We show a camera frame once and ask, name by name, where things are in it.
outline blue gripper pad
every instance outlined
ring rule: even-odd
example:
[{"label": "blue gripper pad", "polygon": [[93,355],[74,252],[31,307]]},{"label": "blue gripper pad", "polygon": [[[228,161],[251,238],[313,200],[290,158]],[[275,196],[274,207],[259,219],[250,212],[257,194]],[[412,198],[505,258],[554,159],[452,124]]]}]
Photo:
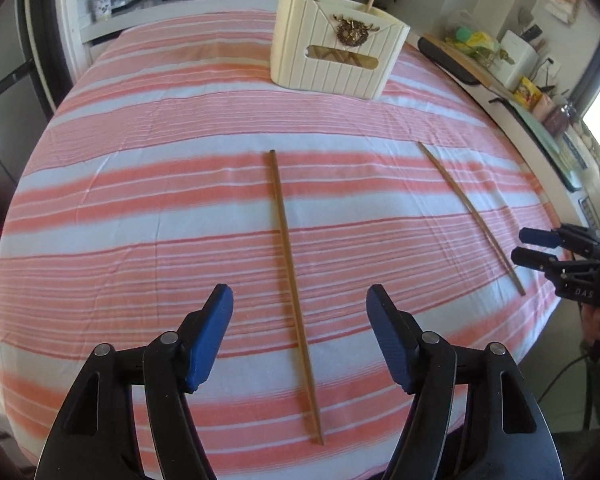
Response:
[{"label": "blue gripper pad", "polygon": [[532,229],[523,227],[520,229],[518,238],[523,244],[537,245],[555,249],[562,243],[562,238],[555,231],[542,231],[541,229]]},{"label": "blue gripper pad", "polygon": [[227,285],[216,285],[196,319],[198,326],[189,352],[189,370],[185,379],[192,392],[208,379],[233,312],[234,292]]},{"label": "blue gripper pad", "polygon": [[366,293],[366,314],[392,379],[405,392],[411,392],[414,377],[410,362],[416,357],[418,342],[382,285],[372,285]]}]

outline kitchen counter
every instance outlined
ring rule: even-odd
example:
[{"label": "kitchen counter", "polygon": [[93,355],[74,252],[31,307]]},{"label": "kitchen counter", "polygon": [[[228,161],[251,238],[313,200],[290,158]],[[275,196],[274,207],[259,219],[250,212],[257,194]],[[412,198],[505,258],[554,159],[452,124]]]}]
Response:
[{"label": "kitchen counter", "polygon": [[278,0],[142,0],[115,13],[104,22],[91,23],[80,30],[83,43],[97,40],[126,28],[170,18],[181,18],[206,12],[223,12],[237,9],[257,9],[276,12]]},{"label": "kitchen counter", "polygon": [[[407,43],[418,48],[419,39],[419,35],[412,33],[407,37]],[[547,159],[546,153],[538,146],[538,141],[500,102],[501,96],[482,84],[464,84],[451,73],[446,72],[488,113],[520,152],[529,169],[538,178],[560,221],[588,226],[587,219],[580,206],[580,200],[588,195],[587,191],[578,189],[572,192],[565,187],[561,176],[558,175],[552,163]]]}]

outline striped tablecloth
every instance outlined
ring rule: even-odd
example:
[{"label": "striped tablecloth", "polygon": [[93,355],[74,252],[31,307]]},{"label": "striped tablecloth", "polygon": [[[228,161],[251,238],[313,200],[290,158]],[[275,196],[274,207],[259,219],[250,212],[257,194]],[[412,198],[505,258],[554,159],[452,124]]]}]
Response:
[{"label": "striped tablecloth", "polygon": [[[517,358],[557,303],[528,269],[518,269],[518,294],[415,144],[430,147],[510,251],[522,226],[557,219],[487,115],[410,47],[374,102],[279,88],[269,78],[274,20],[227,12],[126,31],[40,140],[0,246],[0,380],[33,459],[97,343],[147,344],[218,282],[234,290],[234,316],[190,406],[221,479],[351,480],[385,467],[411,399],[368,324],[369,285],[383,283],[425,330],[477,348],[499,340]],[[311,435],[271,149],[324,447]],[[134,401],[144,466],[157,477],[142,391]]]}]

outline jar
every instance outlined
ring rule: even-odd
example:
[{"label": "jar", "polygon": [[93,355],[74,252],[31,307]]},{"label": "jar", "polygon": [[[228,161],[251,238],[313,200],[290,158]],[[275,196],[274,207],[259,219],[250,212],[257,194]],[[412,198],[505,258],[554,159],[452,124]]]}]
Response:
[{"label": "jar", "polygon": [[569,127],[568,108],[568,105],[555,107],[547,118],[542,121],[542,126],[546,128],[553,138],[559,137],[567,131]]},{"label": "jar", "polygon": [[531,112],[531,115],[538,119],[538,122],[541,123],[544,121],[551,112],[554,111],[555,103],[554,101],[547,95],[542,94],[536,106],[534,106],[534,110]]},{"label": "jar", "polygon": [[111,0],[92,0],[93,19],[103,22],[111,17]]}]

